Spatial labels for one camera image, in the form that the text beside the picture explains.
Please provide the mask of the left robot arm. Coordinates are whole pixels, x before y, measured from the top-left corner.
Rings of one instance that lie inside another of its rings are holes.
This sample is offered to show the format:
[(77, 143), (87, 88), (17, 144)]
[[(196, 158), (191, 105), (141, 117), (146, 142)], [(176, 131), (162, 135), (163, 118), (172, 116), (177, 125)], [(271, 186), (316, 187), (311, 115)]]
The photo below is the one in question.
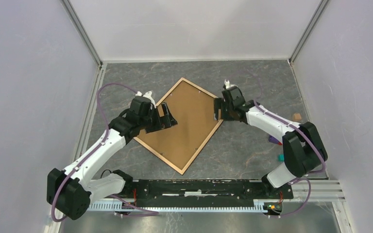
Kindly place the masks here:
[(163, 102), (160, 107), (162, 116), (152, 98), (134, 97), (130, 107), (107, 124), (101, 137), (81, 157), (63, 170), (54, 168), (49, 172), (46, 200), (51, 204), (53, 221), (77, 220), (100, 199), (112, 194), (127, 198), (132, 194), (133, 184), (117, 173), (97, 180), (93, 176), (141, 130), (152, 133), (177, 125), (168, 104)]

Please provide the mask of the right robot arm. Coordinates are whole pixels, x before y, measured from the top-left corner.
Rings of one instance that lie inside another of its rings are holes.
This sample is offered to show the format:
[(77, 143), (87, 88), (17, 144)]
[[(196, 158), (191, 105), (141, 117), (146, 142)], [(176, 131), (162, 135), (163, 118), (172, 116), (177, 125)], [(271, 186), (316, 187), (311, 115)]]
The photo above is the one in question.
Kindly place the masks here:
[(283, 163), (261, 179), (261, 192), (267, 198), (278, 195), (285, 184), (326, 169), (328, 155), (313, 123), (285, 119), (255, 100), (245, 100), (236, 85), (225, 84), (222, 97), (214, 100), (214, 118), (257, 127), (282, 144)]

